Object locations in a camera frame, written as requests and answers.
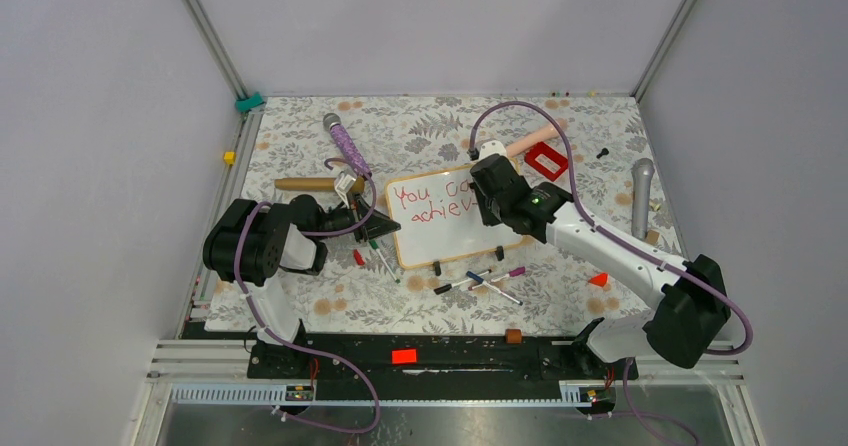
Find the yellow framed whiteboard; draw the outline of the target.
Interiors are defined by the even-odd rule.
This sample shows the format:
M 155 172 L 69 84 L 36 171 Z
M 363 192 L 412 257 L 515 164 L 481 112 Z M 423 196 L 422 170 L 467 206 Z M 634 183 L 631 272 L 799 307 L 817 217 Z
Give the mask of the yellow framed whiteboard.
M 523 237 L 499 224 L 486 226 L 472 188 L 469 164 L 396 178 L 385 186 L 400 266 L 430 267 L 497 248 L 518 246 Z

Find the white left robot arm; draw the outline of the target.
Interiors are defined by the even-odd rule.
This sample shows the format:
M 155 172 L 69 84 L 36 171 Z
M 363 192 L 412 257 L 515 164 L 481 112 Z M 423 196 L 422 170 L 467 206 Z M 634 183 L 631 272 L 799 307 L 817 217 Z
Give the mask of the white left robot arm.
M 322 208 L 307 194 L 288 203 L 236 199 L 212 227 L 202 249 L 203 265 L 236 285 L 256 324 L 257 338 L 276 345 L 272 364 L 288 377 L 309 367 L 305 328 L 283 290 L 280 271 L 316 276 L 324 268 L 328 238 L 351 234 L 366 243 L 401 226 L 372 210 L 361 195 L 350 204 Z

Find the red marker cap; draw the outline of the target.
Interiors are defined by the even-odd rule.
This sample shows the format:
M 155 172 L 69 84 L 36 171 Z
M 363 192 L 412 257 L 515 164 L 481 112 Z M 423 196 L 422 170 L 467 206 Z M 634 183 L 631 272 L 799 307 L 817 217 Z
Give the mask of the red marker cap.
M 353 257 L 358 266 L 364 266 L 366 264 L 364 257 L 358 250 L 353 251 Z

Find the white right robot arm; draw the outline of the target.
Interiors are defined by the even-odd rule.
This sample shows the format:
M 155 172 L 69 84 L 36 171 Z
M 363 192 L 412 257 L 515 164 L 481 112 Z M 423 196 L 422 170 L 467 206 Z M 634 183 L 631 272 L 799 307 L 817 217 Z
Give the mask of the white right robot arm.
M 573 352 L 575 368 L 597 378 L 618 360 L 659 355 L 668 363 L 693 368 L 731 315 L 720 266 L 699 255 L 693 260 L 664 253 L 621 233 L 549 183 L 528 184 L 499 154 L 470 169 L 472 188 L 487 226 L 555 246 L 610 274 L 647 306 L 618 319 L 584 328 Z

